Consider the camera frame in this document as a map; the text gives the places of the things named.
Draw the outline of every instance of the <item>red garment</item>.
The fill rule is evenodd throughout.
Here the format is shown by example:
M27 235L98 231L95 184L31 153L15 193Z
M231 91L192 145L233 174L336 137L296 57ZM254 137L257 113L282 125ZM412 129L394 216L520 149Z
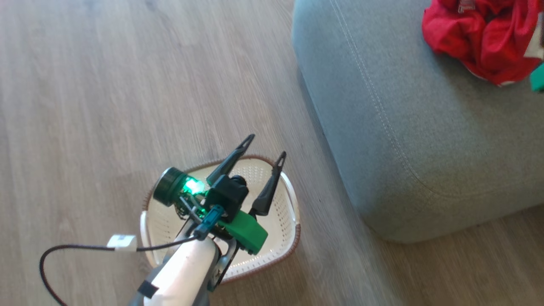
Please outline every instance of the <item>red garment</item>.
M517 82L542 62L524 56L541 10L539 0L432 0L423 37L493 84Z

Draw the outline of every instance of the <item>white cable connector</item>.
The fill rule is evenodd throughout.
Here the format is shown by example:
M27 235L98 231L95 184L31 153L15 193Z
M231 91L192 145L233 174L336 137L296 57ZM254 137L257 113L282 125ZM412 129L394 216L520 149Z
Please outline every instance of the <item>white cable connector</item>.
M108 248L115 248L115 251L136 252L138 240L134 235L113 235L107 244Z

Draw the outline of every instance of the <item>wooden floor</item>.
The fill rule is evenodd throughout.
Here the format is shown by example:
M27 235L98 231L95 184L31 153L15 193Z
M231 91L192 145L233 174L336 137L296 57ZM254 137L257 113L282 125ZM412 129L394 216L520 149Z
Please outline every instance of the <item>wooden floor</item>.
M543 305L544 209L437 240L379 240L344 194L296 68L292 0L0 1L0 299L53 305L38 259L137 233L169 166L287 150L302 237L212 305ZM69 305L124 305L141 254L47 262Z

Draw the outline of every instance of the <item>gray ottoman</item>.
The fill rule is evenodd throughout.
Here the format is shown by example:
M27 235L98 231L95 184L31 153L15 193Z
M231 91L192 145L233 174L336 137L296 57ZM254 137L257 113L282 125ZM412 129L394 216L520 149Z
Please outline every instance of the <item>gray ottoman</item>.
M435 56L430 1L297 0L293 43L349 198L415 242L544 203L544 96Z

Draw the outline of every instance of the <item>plastic basket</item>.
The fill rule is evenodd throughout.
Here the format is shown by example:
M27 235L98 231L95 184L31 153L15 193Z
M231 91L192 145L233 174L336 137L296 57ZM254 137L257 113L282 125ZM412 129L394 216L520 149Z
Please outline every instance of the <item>plastic basket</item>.
M215 166L210 163L186 172L194 178L205 182ZM247 183L249 194L242 204L242 210L248 212L253 200L259 195L270 177L272 164L260 156L247 156L238 161L231 175L243 176ZM239 251L228 268L223 282L245 277L285 259L295 250L300 238L299 208L293 186L285 173L281 173L270 213L266 217L257 217L268 232L268 238L257 255L249 255ZM173 206L166 207L154 199L150 199L140 216L140 234L144 247L172 242L185 221L176 214ZM226 243L218 242L223 252ZM162 263L167 250L146 252L152 267Z

